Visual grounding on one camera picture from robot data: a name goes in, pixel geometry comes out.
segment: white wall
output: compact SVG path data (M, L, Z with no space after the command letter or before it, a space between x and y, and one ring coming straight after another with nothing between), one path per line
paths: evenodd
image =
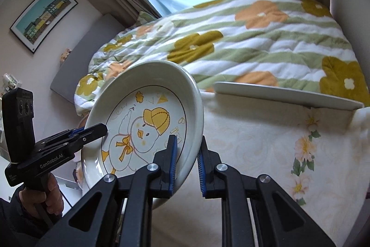
M32 54L9 30L32 1L4 0L0 5L0 76L9 72L23 83L22 88L33 92L33 124L37 141L78 125L81 118L77 116L74 105L49 87L59 69L60 55L66 48L74 48L101 14L87 0L76 0L77 6L50 31L36 53ZM55 174L71 179L72 166L72 163L66 164Z

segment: framed picture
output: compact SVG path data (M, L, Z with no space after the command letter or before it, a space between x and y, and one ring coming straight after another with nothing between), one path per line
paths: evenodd
M34 0L10 29L35 53L47 34L75 5L75 0Z

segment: cartoon duck illustration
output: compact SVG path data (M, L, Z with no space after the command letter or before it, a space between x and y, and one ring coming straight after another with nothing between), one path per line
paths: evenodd
M112 174L127 167L136 171L151 163L153 152L149 151L170 125L170 114L162 107L144 109L142 116L131 122L132 112L129 110L123 118L119 133L112 138L109 150L102 150L103 162L109 157L112 164Z

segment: white plate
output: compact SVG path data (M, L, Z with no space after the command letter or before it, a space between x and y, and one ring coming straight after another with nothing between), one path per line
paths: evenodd
M290 88L232 82L215 82L213 88L215 92L219 94L238 95L240 97L278 101L314 108L331 108L351 111L364 107L364 104L361 102Z
M149 61L130 67L106 87L86 127L98 123L107 125L107 136L85 145L81 155L89 188L108 173L122 177L151 163L174 134L176 191L193 167L202 141L202 99L183 68L168 61Z

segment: metal screw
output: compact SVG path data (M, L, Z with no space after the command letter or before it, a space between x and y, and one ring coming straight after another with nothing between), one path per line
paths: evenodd
M158 169L158 165L156 163L149 163L147 165L147 169L149 171L156 171Z
M261 175L259 177L259 180L263 183L269 183L271 180L271 177L269 175Z
M228 169L228 166L224 163L220 163L216 165L216 169L218 169L219 171L226 171Z
M105 182L112 182L114 180L114 178L115 178L115 175L113 175L113 174L107 174L107 175L105 175L103 177L103 180Z

